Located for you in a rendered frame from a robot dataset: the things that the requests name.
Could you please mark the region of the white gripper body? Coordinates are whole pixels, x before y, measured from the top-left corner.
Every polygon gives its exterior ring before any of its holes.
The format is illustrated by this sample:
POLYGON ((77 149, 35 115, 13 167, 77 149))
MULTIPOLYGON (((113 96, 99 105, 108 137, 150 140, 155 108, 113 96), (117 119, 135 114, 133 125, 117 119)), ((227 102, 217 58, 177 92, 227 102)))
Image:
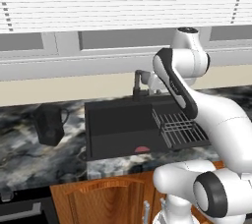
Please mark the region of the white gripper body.
POLYGON ((154 72, 144 71, 141 74, 141 83, 145 84, 149 93, 166 92, 166 87, 154 72))

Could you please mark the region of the black sink faucet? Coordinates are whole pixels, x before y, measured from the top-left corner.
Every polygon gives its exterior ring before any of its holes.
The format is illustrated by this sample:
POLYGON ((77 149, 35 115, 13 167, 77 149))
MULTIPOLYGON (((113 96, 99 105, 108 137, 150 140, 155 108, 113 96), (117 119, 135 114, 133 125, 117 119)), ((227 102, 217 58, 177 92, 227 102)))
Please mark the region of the black sink faucet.
POLYGON ((134 86, 133 86, 133 100, 139 101, 142 96, 147 96, 149 91, 147 89, 141 89, 140 84, 147 84, 151 76, 150 72, 143 70, 136 70, 134 77, 134 86))

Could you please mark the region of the black sink basin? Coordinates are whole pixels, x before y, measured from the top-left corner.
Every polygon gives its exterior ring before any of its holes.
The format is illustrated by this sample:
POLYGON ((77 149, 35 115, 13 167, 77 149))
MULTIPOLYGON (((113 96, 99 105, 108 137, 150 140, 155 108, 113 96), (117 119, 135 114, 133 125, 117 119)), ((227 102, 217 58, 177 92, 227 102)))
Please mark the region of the black sink basin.
POLYGON ((152 112, 183 113, 169 95, 143 96, 85 104, 87 159, 89 161, 142 153, 168 152, 152 112), (135 153, 138 146, 150 151, 135 153))

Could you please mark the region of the black jug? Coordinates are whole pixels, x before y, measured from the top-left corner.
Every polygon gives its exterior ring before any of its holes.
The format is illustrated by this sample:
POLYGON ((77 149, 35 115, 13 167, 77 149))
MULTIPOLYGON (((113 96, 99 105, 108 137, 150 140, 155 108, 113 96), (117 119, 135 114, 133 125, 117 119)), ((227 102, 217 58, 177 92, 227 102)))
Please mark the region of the black jug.
POLYGON ((70 112, 56 104, 41 104, 32 112, 40 144, 57 146, 65 136, 64 125, 70 112))

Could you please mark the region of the black dishwasher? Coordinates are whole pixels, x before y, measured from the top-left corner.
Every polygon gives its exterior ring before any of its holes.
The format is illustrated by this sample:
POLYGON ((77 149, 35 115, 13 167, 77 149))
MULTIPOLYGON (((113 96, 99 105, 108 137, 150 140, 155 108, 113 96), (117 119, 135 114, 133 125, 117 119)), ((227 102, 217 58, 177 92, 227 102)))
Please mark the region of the black dishwasher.
POLYGON ((0 224, 59 224, 50 188, 0 191, 0 224))

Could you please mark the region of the white window frame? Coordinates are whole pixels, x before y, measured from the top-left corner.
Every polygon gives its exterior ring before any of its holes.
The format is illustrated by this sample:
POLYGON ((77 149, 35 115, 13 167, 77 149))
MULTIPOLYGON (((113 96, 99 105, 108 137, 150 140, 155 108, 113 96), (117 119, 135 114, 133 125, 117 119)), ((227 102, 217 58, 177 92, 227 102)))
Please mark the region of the white window frame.
MULTIPOLYGON (((252 65, 252 25, 200 28, 200 42, 211 65, 252 65)), ((103 48, 98 39, 93 49, 83 49, 79 34, 48 35, 44 50, 0 52, 0 81, 65 78, 150 71, 153 57, 172 45, 175 33, 159 32, 156 46, 103 48)))

